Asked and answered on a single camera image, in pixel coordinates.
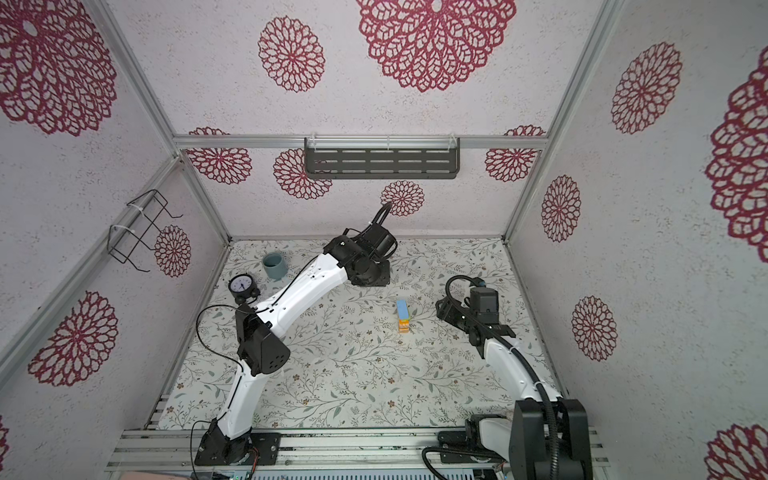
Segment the light blue rectangular block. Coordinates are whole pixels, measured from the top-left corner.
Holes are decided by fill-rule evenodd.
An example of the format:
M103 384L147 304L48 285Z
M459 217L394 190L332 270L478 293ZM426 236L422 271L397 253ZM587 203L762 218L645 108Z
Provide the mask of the light blue rectangular block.
M410 320L410 318L411 318L410 311L409 311L407 302L405 300L402 300L402 299L397 300L396 301L396 309L397 309L398 319L400 321L406 322L406 321Z

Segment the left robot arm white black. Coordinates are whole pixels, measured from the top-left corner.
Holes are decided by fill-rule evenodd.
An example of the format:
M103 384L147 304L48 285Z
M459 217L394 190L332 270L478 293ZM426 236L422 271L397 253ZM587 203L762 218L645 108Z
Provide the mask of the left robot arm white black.
M346 282L363 287L387 285L389 258L397 246L390 235L377 244L361 236L336 237L278 293L254 307L242 303L234 308L239 370L221 412L209 423L194 452L194 467L231 465L250 455L256 407L270 375L291 355L283 342L291 325Z

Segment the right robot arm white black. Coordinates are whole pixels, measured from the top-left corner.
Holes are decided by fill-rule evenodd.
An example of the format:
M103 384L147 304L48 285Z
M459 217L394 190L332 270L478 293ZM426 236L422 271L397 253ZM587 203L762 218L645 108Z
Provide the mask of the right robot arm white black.
M442 431L438 445L422 451L443 464L491 463L507 467L513 479L592 479L589 422L580 401L566 399L536 373L518 348L514 331L499 321L497 295L488 288L471 291L460 304L446 296L436 302L438 319L468 335L482 359L513 396L510 417L477 414L465 430Z

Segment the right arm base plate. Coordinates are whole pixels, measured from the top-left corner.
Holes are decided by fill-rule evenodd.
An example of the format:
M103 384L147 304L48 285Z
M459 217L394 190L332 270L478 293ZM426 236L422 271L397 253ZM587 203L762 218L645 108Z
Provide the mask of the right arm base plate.
M444 464L459 463L500 463L503 458L496 452L482 447L477 439L465 431L443 430L437 434L440 461Z

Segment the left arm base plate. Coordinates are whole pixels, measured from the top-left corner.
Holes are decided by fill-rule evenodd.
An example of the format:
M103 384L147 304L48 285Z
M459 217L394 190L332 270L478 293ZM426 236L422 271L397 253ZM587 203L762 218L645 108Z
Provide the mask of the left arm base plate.
M198 466L275 465L281 435L246 433L229 439L220 433L206 433L196 450L193 464Z

